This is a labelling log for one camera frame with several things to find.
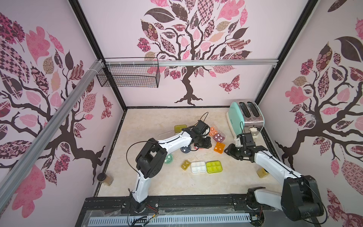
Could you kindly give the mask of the orange two-cell pillbox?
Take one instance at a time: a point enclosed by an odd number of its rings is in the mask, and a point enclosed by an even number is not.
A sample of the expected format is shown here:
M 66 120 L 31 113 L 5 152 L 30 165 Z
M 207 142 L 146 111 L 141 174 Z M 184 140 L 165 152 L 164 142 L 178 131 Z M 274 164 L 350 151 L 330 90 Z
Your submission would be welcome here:
M 214 151 L 219 154 L 222 154 L 224 152 L 225 146 L 226 146 L 225 144 L 217 142 L 214 147 Z

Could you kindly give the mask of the white square pillbox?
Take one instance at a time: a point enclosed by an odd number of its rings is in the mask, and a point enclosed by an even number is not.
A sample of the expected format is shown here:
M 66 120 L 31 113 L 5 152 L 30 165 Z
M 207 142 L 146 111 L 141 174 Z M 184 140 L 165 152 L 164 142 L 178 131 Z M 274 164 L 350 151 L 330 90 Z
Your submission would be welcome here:
M 206 163 L 204 161 L 191 162 L 191 172 L 193 174 L 201 174 L 207 172 Z

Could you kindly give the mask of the yellow small pillbox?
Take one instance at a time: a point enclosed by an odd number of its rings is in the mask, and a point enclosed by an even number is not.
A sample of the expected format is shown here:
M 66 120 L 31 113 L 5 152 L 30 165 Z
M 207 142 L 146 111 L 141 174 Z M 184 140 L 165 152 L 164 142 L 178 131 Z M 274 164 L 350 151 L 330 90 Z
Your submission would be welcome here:
M 190 162 L 190 161 L 188 161 L 188 160 L 185 160 L 185 161 L 183 161 L 183 163 L 181 164 L 181 168 L 182 168 L 183 170 L 185 170 L 185 171 L 186 171 L 190 165 L 191 165 L 191 162 Z

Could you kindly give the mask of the lime green square pillbox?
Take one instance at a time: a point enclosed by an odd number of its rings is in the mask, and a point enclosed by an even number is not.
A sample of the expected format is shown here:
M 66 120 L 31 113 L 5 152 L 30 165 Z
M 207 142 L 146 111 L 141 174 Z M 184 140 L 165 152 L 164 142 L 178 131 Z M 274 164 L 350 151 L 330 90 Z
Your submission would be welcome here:
M 220 161 L 210 161 L 206 163 L 207 173 L 214 174 L 223 171 L 223 167 Z

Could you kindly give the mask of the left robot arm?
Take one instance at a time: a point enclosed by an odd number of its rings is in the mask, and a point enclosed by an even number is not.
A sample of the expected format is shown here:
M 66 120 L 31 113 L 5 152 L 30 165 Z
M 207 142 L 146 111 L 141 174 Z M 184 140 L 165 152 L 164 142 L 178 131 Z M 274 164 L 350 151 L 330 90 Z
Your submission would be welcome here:
M 191 145 L 197 148 L 211 148 L 209 132 L 210 127 L 198 120 L 195 125 L 183 128 L 180 133 L 167 139 L 158 141 L 151 138 L 144 141 L 145 145 L 137 155 L 136 167 L 133 168 L 137 172 L 137 178 L 135 189 L 130 192 L 132 208 L 141 212 L 146 207 L 150 180 L 160 172 L 167 155 Z

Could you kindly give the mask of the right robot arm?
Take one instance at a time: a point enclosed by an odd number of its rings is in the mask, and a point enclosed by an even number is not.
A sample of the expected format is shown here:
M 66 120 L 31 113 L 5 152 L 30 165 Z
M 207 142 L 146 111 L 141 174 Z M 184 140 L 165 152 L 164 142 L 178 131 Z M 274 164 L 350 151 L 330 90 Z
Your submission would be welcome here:
M 250 161 L 262 167 L 282 186 L 282 192 L 265 187 L 250 188 L 246 203 L 252 209 L 267 205 L 283 211 L 291 221 L 305 220 L 327 214 L 316 180 L 302 175 L 275 158 L 264 146 L 257 146 L 250 133 L 239 134 L 224 152 L 240 161 Z

